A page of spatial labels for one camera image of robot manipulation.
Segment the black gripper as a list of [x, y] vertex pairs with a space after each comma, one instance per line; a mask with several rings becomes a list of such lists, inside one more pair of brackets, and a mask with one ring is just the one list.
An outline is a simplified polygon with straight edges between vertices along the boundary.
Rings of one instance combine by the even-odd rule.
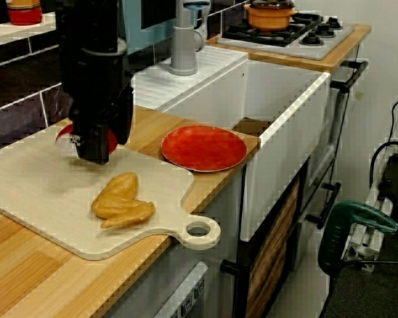
[[109, 161], [109, 127], [120, 145], [130, 135], [133, 105], [132, 89], [124, 78], [126, 53], [126, 46], [105, 53], [61, 47], [62, 87], [73, 99], [69, 118], [78, 137], [77, 153], [95, 164]]

